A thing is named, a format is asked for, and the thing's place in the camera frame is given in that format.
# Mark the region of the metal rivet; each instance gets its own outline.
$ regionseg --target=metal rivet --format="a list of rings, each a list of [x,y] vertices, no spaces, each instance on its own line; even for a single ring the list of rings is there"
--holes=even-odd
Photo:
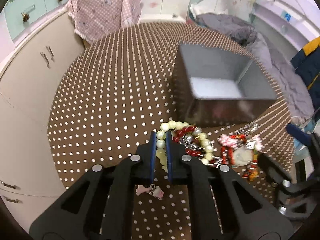
[[[189,162],[189,161],[191,161],[191,156],[188,155],[188,154],[185,154],[185,155],[183,155],[183,156],[181,157],[181,159],[182,159],[183,161],[185,161],[185,162]]]
[[[102,165],[100,164],[96,164],[92,167],[92,170],[97,172],[97,171],[101,171],[102,170]]]
[[[285,215],[285,213],[287,212],[287,209],[285,207],[279,207],[279,212],[283,215]]]
[[[133,162],[137,162],[141,159],[140,155],[131,155],[130,160],[132,160]]]
[[[282,181],[282,185],[283,185],[284,187],[290,187],[291,183],[290,183],[290,181],[288,181],[288,180],[284,180],[284,181]]]
[[[223,172],[230,171],[230,167],[228,165],[223,164],[220,166],[220,171],[223,171]]]

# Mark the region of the table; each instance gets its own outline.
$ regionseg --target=table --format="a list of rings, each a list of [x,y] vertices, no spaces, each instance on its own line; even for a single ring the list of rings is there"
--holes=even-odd
[[[178,121],[171,79],[179,42],[253,57],[223,34],[173,22],[134,25],[87,48],[63,76],[48,124],[53,161],[67,189],[94,164],[108,167],[134,154],[162,122]],[[269,79],[278,100],[257,118],[257,133],[265,151],[289,171],[294,146],[285,125],[291,117],[280,88]],[[240,127],[203,131],[216,141]],[[219,144],[214,146],[219,153]],[[241,175],[243,168],[236,171]],[[251,184],[272,202],[272,187],[259,172]],[[191,239],[187,187],[170,186],[158,158],[155,184],[165,197],[160,201],[148,194],[135,196],[132,239]]]

